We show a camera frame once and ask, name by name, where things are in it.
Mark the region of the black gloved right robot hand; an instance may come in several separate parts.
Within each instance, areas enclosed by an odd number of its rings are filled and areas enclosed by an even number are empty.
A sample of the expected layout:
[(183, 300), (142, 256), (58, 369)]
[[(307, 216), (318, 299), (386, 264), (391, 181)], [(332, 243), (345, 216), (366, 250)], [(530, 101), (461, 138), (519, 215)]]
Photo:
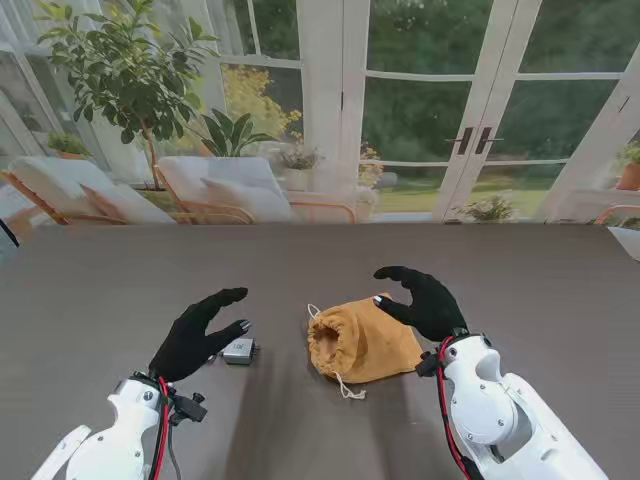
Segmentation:
[(395, 320), (415, 328), (427, 340), (442, 342), (447, 337), (469, 333), (456, 299), (432, 275), (404, 266), (386, 266), (378, 269), (373, 277), (399, 282), (410, 292), (410, 305), (384, 296), (380, 296), (374, 303)]

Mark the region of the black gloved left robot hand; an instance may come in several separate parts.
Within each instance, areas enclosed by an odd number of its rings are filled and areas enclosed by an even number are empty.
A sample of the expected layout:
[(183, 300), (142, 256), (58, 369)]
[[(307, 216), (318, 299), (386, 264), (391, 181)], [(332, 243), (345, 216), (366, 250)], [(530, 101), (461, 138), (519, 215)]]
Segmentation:
[(184, 380), (202, 367), (210, 357), (244, 335), (250, 327), (248, 320), (236, 320), (227, 327), (207, 334), (211, 320), (223, 307), (243, 300), (248, 294), (244, 287), (223, 289), (190, 305), (173, 322), (169, 333), (149, 364), (149, 373), (166, 382)]

